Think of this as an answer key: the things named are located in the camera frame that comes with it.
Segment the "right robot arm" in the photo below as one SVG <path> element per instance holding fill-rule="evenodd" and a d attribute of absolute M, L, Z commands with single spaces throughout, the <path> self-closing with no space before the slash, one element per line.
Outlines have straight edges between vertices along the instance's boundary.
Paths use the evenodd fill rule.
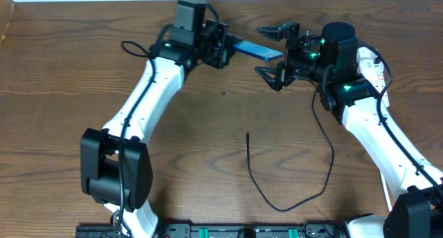
<path fill-rule="evenodd" d="M 392 73 L 379 51 L 356 37 L 351 24 L 326 24 L 301 33 L 289 22 L 258 32 L 285 40 L 284 59 L 257 73 L 275 91 L 296 80 L 316 85 L 323 107 L 364 147 L 393 200 L 385 217 L 363 214 L 344 221 L 334 237 L 441 237 L 442 171 L 412 144 L 388 112 Z"/>

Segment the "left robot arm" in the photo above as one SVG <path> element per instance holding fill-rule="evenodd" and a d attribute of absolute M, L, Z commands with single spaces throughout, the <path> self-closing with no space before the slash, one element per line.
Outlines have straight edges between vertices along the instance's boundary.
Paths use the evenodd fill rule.
<path fill-rule="evenodd" d="M 145 70 L 118 113 L 80 139 L 82 191 L 111 210 L 110 223 L 79 226 L 76 237 L 154 236 L 159 218 L 147 200 L 153 182 L 150 138 L 191 70 L 228 65 L 238 41 L 210 3 L 178 0 L 174 23 L 162 27 L 149 48 L 121 42 L 124 51 L 130 44 L 139 48 L 136 56 L 146 60 Z"/>

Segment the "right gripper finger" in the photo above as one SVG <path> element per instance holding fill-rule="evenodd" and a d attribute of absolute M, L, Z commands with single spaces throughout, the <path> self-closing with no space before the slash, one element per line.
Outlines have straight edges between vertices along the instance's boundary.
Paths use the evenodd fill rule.
<path fill-rule="evenodd" d="M 284 86 L 284 75 L 281 67 L 271 68 L 264 66 L 255 67 L 255 72 L 269 85 L 274 91 L 280 91 Z"/>
<path fill-rule="evenodd" d="M 292 35 L 297 35 L 299 30 L 300 24 L 297 22 L 285 22 L 274 26 L 261 26 L 256 28 L 259 34 L 275 42 L 287 39 Z"/>

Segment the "smartphone with blue screen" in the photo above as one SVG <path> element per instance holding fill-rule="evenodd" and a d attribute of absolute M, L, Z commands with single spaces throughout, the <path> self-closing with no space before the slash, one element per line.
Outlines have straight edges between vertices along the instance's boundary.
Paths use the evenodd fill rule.
<path fill-rule="evenodd" d="M 233 45 L 233 48 L 237 52 L 250 55 L 265 62 L 270 62 L 271 60 L 275 60 L 283 56 L 283 53 L 280 51 L 276 51 L 248 41 L 238 42 Z"/>

